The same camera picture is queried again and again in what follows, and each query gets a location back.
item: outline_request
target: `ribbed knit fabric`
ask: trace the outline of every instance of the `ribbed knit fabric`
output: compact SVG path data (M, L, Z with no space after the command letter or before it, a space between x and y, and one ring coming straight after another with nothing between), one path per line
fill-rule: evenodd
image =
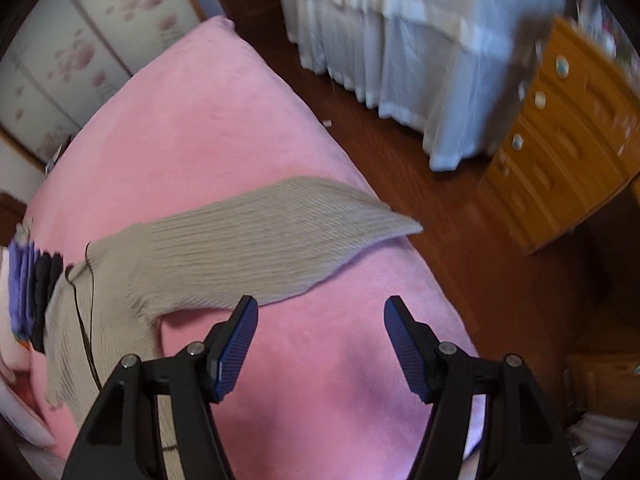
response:
M164 314L233 308L243 294L260 305L290 298L364 248L421 230L371 195L331 180L299 177L92 242L87 261L95 279L86 262L68 279L76 286L104 383L124 354L162 357L158 323ZM74 292L64 276L47 308L44 344L47 400L66 402L81 425L98 391L82 346ZM159 419L163 447L174 446L167 397L161 397ZM170 480L181 478L177 451L165 451L164 460Z

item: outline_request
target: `black cloth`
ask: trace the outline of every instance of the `black cloth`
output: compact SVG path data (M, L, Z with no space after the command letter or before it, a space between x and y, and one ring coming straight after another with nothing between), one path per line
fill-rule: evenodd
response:
M47 305L53 295L56 282L62 273L62 267L62 256L59 253L51 256L49 253L44 252L36 262L34 272L35 323L31 332L31 346L41 354L44 354L44 327Z
M49 288L47 289L47 304L51 301L51 297L53 296L53 289L58 282L58 278L62 271L64 270L64 262L62 261L62 256L60 253L54 253L51 257L51 272L49 274Z
M36 352L44 353L42 334L44 332L44 311L47 307L47 289L51 270L51 255L44 252L34 266L35 283L33 287L34 323L31 331L31 346Z

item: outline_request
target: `white bedding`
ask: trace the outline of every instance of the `white bedding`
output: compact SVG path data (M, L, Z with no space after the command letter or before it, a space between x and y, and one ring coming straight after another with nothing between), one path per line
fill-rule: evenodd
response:
M567 0L282 0L303 66L424 133L435 171L491 153Z

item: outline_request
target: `pink bed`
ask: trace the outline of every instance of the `pink bed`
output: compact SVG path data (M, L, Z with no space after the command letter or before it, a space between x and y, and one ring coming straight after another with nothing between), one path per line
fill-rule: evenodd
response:
M32 235L65 262L133 222L229 198L295 175L371 193L309 108L213 18L140 71L85 126L28 208ZM405 238L361 254L306 294L260 309L235 391L213 408L239 480L405 479L429 409L410 393L383 325L400 294L441 340L475 352L463 323ZM203 339L228 312L168 316L162 348ZM32 387L63 458L78 433L44 400L46 361ZM467 448L482 431L474 404Z

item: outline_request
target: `black cord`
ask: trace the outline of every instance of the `black cord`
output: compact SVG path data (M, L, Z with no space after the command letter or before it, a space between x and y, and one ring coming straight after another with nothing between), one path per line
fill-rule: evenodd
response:
M84 260L86 262L86 266L91 273L91 309L89 310L89 346L93 349L94 343L94 295L95 295L95 275L94 268L91 266L91 262L89 261L89 244L84 247Z
M89 263L89 260L88 260L88 257L87 257L88 248L89 248L89 244L87 244L86 247L84 248L84 260L87 263L87 267L89 269L89 272L91 273L91 279L92 279L89 330L90 330L91 333L93 333L92 325L93 325L93 322L94 322L95 276L94 276L94 270L92 269L91 264ZM84 346L84 354L86 355L86 360L87 360L87 362L89 364L89 371L91 372L92 378L94 378L95 385L98 387L98 391L101 392L102 391L102 383L100 382L100 377L98 377L98 371L95 368L94 352L93 352L93 349L92 349L91 338L89 336L87 336L87 334L86 334L86 329L84 328L84 322L82 322L82 316L80 315L80 308L78 307L78 290L76 289L76 285L73 282L71 282L71 280L69 279L69 272L71 272L72 268L73 268L72 266L68 266L65 269L65 279L66 279L66 282L74 290L74 301L75 301L75 304L76 304L76 316L78 316L78 323L80 324L80 333L82 335L82 344Z

